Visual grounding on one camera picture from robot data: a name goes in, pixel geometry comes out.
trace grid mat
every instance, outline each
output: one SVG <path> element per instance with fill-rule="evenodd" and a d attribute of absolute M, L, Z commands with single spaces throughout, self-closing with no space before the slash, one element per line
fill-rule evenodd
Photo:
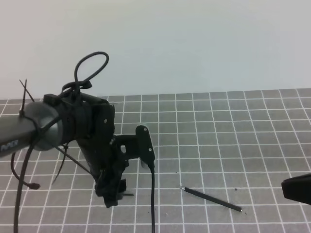
<path fill-rule="evenodd" d="M 310 172 L 311 89 L 111 96 L 116 134 L 144 122 L 157 154 L 155 215 L 158 233 L 311 233 L 311 207 L 283 197 L 281 182 Z M 21 100 L 0 100 L 1 117 Z M 21 169 L 26 149 L 18 153 Z M 69 154 L 86 165 L 76 143 Z M 17 181 L 10 157 L 0 160 L 0 232 L 13 232 Z M 34 151 L 24 189 L 21 233 L 149 233 L 151 175 L 138 160 L 124 172 L 128 191 L 106 208 L 92 178 L 56 150 Z M 239 213 L 183 193 L 194 188 L 242 206 Z"/>

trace black plastic mount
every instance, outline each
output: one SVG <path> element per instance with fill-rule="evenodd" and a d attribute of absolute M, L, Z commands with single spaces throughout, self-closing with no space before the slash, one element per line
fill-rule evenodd
<path fill-rule="evenodd" d="M 126 191 L 126 181 L 122 180 L 122 173 L 129 166 L 128 160 L 140 158 L 149 167 L 154 166 L 155 153 L 151 142 L 149 130 L 144 125 L 136 128 L 135 135 L 115 136 L 110 143 L 114 161 L 102 170 L 96 179 L 95 192 L 104 198 L 106 207 L 118 205 Z"/>

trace black cable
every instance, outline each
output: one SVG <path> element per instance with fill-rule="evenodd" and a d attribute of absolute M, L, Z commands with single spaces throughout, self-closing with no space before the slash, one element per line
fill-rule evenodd
<path fill-rule="evenodd" d="M 26 86 L 27 86 L 27 79 L 25 81 L 25 85 L 24 85 L 24 95 L 23 95 L 23 104 L 21 105 L 21 110 L 19 112 L 19 114 L 21 116 L 24 115 L 24 107 L 25 107 L 25 100 L 26 100 Z"/>
<path fill-rule="evenodd" d="M 22 86 L 24 87 L 25 91 L 27 92 L 28 96 L 31 98 L 32 102 L 34 102 L 34 98 L 32 97 L 32 95 L 29 93 L 29 91 L 27 90 L 26 86 L 23 84 L 23 82 L 21 80 L 19 80 L 19 82 L 22 84 Z"/>
<path fill-rule="evenodd" d="M 76 93 L 79 93 L 79 91 L 80 91 L 80 85 L 79 85 L 79 81 L 78 81 L 78 69 L 79 69 L 80 65 L 85 60 L 87 60 L 88 58 L 91 58 L 91 57 L 96 56 L 96 55 L 104 55 L 106 57 L 106 61 L 104 62 L 104 64 L 97 71 L 95 71 L 93 74 L 91 74 L 88 78 L 84 79 L 83 83 L 86 83 L 86 82 L 90 81 L 92 78 L 94 78 L 96 75 L 98 75 L 106 67 L 106 65 L 108 64 L 108 62 L 109 62 L 109 55 L 107 53 L 105 53 L 105 52 L 94 52 L 94 53 L 91 53 L 88 56 L 85 56 L 84 58 L 82 58 L 78 62 L 78 64 L 76 65 L 76 68 L 74 69 L 74 80 L 75 80 L 75 83 L 76 83 L 76 88 L 75 88 Z"/>
<path fill-rule="evenodd" d="M 18 182 L 16 201 L 15 201 L 15 210 L 14 210 L 14 226 L 13 226 L 14 233 L 18 233 L 19 206 L 20 206 L 20 199 L 21 199 L 22 188 L 23 188 L 23 181 L 25 179 L 26 168 L 27 168 L 27 165 L 28 165 L 28 161 L 29 161 L 31 152 L 33 151 L 37 141 L 38 140 L 36 140 L 35 143 L 32 143 L 29 146 L 29 149 L 27 150 L 27 153 L 25 155 L 23 166 L 21 167 L 20 179 L 19 179 L 19 182 Z"/>
<path fill-rule="evenodd" d="M 66 145 L 63 145 L 63 148 L 65 149 L 65 153 L 67 153 L 68 144 L 69 144 L 69 143 L 67 143 Z M 66 155 L 64 154 L 63 161 L 62 161 L 62 163 L 61 163 L 61 165 L 60 165 L 60 167 L 59 167 L 59 170 L 58 170 L 58 173 L 57 173 L 55 179 L 54 179 L 53 182 L 52 182 L 52 185 L 53 185 L 53 184 L 55 183 L 55 181 L 57 180 L 57 177 L 59 176 L 59 173 L 60 173 L 60 171 L 61 171 L 62 168 L 63 168 L 63 165 L 64 165 L 64 163 L 65 163 L 65 158 L 66 158 Z"/>
<path fill-rule="evenodd" d="M 12 154 L 11 156 L 11 171 L 13 173 L 13 175 L 16 177 L 16 179 L 18 179 L 19 181 L 23 182 L 23 185 L 29 187 L 30 189 L 34 189 L 37 190 L 40 188 L 40 184 L 38 183 L 27 183 L 24 180 L 22 180 L 18 174 L 16 173 L 15 169 L 14 169 L 14 160 L 15 160 L 15 152 Z"/>
<path fill-rule="evenodd" d="M 156 232 L 155 221 L 155 166 L 150 166 L 151 172 L 151 233 Z"/>
<path fill-rule="evenodd" d="M 92 175 L 92 173 L 87 170 L 81 163 L 79 163 L 77 160 L 75 160 L 73 157 L 71 157 L 70 155 L 68 155 L 67 153 L 65 153 L 64 151 L 62 151 L 61 149 L 59 149 L 58 147 L 55 147 L 55 149 L 57 149 L 59 152 L 61 152 L 63 155 L 65 155 L 66 157 L 68 157 L 69 159 L 71 159 L 76 165 L 78 165 L 80 168 L 82 168 L 84 171 L 86 171 L 88 174 Z"/>
<path fill-rule="evenodd" d="M 28 148 L 28 150 L 26 152 L 25 159 L 24 159 L 24 162 L 23 162 L 23 166 L 21 167 L 20 177 L 19 177 L 19 182 L 18 182 L 18 187 L 17 187 L 15 209 L 14 209 L 14 223 L 13 223 L 14 233 L 18 233 L 18 215 L 19 215 L 20 199 L 21 199 L 21 194 L 22 194 L 22 189 L 23 189 L 23 182 L 24 182 L 24 179 L 25 179 L 26 168 L 27 168 L 27 165 L 28 165 L 28 161 L 29 161 L 31 152 L 33 151 L 35 145 L 42 138 L 42 135 L 47 130 L 49 130 L 50 127 L 52 127 L 55 123 L 57 123 L 61 119 L 61 117 L 62 116 L 59 115 L 58 117 L 56 117 L 53 120 L 51 120 L 46 126 L 44 126 L 39 131 L 38 137 L 31 143 L 31 145 L 29 146 L 29 148 Z"/>

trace white wall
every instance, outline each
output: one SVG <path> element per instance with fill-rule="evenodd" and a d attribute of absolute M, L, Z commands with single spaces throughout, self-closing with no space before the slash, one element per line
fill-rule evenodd
<path fill-rule="evenodd" d="M 98 50 L 111 60 L 95 95 L 310 87 L 310 9 L 310 0 L 2 0 L 0 98 L 20 98 L 25 78 L 35 97 L 57 94 Z"/>

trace black pen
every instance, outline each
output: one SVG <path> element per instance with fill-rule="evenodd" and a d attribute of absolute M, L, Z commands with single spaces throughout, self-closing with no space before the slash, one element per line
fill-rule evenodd
<path fill-rule="evenodd" d="M 223 200 L 219 200 L 217 198 L 214 198 L 214 197 L 211 197 L 207 194 L 204 194 L 204 193 L 201 193 L 201 192 L 198 192 L 196 190 L 193 190 L 193 189 L 190 189 L 190 188 L 186 188 L 186 187 L 179 187 L 180 189 L 184 190 L 185 192 L 187 193 L 191 193 L 197 197 L 200 197 L 200 198 L 204 198 L 206 200 L 209 200 L 209 201 L 212 201 L 214 203 L 217 203 L 217 204 L 220 204 L 220 205 L 223 205 L 225 207 L 228 207 L 230 209 L 233 209 L 233 210 L 236 210 L 236 211 L 239 211 L 239 212 L 242 212 L 242 208 L 239 207 L 239 206 L 236 206 L 236 205 L 233 205 L 233 204 L 230 204 L 226 201 L 223 201 Z"/>

